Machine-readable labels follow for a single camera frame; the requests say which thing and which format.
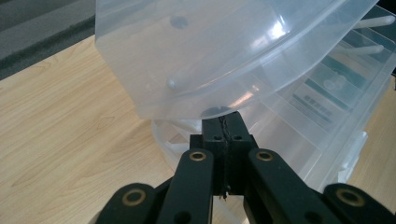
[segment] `stacked plastic boxes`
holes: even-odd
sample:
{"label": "stacked plastic boxes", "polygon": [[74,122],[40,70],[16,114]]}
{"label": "stacked plastic boxes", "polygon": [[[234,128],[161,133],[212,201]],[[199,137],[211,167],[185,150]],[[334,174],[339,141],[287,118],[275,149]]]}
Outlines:
{"label": "stacked plastic boxes", "polygon": [[359,20],[375,0],[97,2],[96,46],[176,167],[201,119],[235,110],[314,189],[346,181],[396,64]]}

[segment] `transparent plastic container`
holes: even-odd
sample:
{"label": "transparent plastic container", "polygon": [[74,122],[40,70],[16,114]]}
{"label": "transparent plastic container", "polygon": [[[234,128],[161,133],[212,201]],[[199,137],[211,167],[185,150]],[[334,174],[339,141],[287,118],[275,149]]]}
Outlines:
{"label": "transparent plastic container", "polygon": [[[279,153],[311,188],[346,182],[367,138],[363,128],[396,65],[395,49],[372,29],[352,30],[303,76],[239,112],[259,147]],[[201,121],[154,120],[152,127],[176,167]]]}
{"label": "transparent plastic container", "polygon": [[301,77],[375,2],[98,0],[96,46],[140,118],[208,119]]}

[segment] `clear plastic lid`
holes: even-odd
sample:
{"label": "clear plastic lid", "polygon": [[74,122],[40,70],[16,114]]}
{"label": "clear plastic lid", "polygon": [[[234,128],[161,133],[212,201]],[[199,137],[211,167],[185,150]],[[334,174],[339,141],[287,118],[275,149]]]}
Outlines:
{"label": "clear plastic lid", "polygon": [[316,65],[375,0],[98,0],[96,46],[143,119],[235,111]]}

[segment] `gray floor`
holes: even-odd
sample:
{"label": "gray floor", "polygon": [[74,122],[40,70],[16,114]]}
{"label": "gray floor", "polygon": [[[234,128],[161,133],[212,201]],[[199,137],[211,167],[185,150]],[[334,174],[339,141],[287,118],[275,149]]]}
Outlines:
{"label": "gray floor", "polygon": [[94,34],[95,0],[0,0],[0,80]]}

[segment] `wooden desk surface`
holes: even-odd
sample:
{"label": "wooden desk surface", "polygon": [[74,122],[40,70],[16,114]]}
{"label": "wooden desk surface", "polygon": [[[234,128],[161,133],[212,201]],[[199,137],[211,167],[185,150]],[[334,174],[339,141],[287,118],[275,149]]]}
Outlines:
{"label": "wooden desk surface", "polygon": [[[396,210],[396,92],[350,184]],[[90,37],[0,81],[0,223],[88,223],[120,187],[173,172]]]}

